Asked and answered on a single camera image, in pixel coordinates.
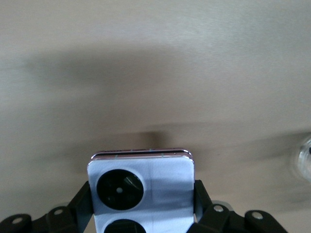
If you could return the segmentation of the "clear plastic cup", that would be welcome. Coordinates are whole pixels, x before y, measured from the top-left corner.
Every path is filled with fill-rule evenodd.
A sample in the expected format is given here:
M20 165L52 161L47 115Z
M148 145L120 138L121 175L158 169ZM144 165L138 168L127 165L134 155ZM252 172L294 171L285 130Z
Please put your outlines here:
M301 139L294 147L291 169L297 178L311 183L311 133Z

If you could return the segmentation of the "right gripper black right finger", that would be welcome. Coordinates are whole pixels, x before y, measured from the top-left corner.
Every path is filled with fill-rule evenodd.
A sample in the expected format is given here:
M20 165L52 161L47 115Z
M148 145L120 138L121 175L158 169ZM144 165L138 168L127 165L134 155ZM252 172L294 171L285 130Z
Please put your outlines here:
M190 226L189 233L287 233L268 212L249 210L240 216L212 202L201 180L194 183L194 213L197 222Z

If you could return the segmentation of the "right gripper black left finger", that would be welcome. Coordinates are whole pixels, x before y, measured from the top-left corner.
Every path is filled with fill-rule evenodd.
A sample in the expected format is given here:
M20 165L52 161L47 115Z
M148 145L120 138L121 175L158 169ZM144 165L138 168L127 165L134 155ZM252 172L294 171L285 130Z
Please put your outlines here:
M0 221L0 233L84 233L94 214L88 182L66 206L57 206L42 217L15 214Z

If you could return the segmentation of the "lilac folding phone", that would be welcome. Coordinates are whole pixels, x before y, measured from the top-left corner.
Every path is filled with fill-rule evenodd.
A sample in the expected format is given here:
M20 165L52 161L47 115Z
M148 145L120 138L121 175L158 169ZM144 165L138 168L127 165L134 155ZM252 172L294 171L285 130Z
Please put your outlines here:
M182 148L101 151L87 165L96 233L186 233L194 160Z

